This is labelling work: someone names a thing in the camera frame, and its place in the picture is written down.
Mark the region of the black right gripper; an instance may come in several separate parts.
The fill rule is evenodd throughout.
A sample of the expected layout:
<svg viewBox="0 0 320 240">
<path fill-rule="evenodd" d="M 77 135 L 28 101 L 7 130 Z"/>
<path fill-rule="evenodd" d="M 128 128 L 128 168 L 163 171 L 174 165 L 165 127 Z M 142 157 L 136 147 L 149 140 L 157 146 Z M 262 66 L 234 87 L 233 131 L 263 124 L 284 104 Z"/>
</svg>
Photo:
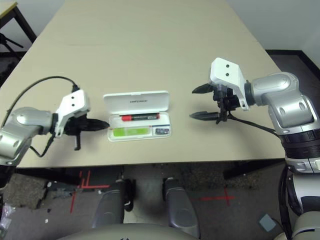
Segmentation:
<svg viewBox="0 0 320 240">
<path fill-rule="evenodd" d="M 201 121 L 216 121 L 216 124 L 220 122 L 226 122 L 231 118 L 231 111 L 240 107 L 238 97 L 233 93 L 233 90 L 222 84 L 212 86 L 208 83 L 196 87 L 193 94 L 206 94 L 213 92 L 213 100 L 217 102 L 217 106 L 220 112 L 207 112 L 199 111 L 190 114 L 189 116 L 196 120 Z"/>
</svg>

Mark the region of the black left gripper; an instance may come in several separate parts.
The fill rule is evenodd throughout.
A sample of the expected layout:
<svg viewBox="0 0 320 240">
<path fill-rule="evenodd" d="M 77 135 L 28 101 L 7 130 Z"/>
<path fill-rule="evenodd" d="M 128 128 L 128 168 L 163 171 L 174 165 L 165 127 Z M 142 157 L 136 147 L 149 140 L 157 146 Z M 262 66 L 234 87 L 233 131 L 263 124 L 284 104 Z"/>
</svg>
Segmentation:
<svg viewBox="0 0 320 240">
<path fill-rule="evenodd" d="M 87 132 L 96 132 L 109 128 L 109 124 L 106 121 L 99 119 L 88 119 L 86 116 L 72 117 L 70 118 L 65 127 L 64 134 L 67 136 L 75 136 L 75 151 L 81 149 L 81 132 L 85 130 Z"/>
</svg>

